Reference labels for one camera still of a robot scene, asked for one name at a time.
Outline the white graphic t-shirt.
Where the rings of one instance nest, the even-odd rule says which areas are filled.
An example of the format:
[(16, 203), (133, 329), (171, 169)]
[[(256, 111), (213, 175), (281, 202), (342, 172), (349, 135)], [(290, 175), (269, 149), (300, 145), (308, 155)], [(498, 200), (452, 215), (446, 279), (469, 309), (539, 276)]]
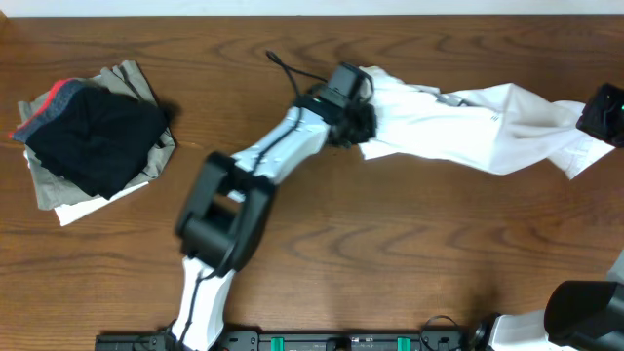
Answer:
[(548, 159), (574, 178), (612, 151), (579, 131), (584, 103), (550, 102), (516, 84), (443, 93), (366, 68), (374, 84), (375, 138), (365, 159), (408, 154), (504, 176)]

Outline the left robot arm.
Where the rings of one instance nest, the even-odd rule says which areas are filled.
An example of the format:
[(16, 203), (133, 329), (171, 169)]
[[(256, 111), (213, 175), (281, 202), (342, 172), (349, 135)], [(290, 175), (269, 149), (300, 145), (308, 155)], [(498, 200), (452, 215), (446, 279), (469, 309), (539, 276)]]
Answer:
[(374, 84), (341, 63), (331, 78), (298, 93), (285, 117), (254, 145), (210, 154), (175, 226), (184, 288), (170, 333), (175, 350), (209, 350), (223, 329), (235, 274), (257, 250), (280, 183), (330, 144), (349, 147), (376, 134)]

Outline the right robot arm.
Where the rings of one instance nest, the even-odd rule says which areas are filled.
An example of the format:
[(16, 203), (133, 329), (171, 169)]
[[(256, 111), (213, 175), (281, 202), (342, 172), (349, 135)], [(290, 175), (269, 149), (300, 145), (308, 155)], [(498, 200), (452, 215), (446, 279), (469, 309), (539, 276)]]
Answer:
[[(577, 129), (623, 150), (623, 88), (604, 83)], [(545, 309), (483, 320), (465, 350), (623, 351), (623, 250), (604, 281), (565, 281)]]

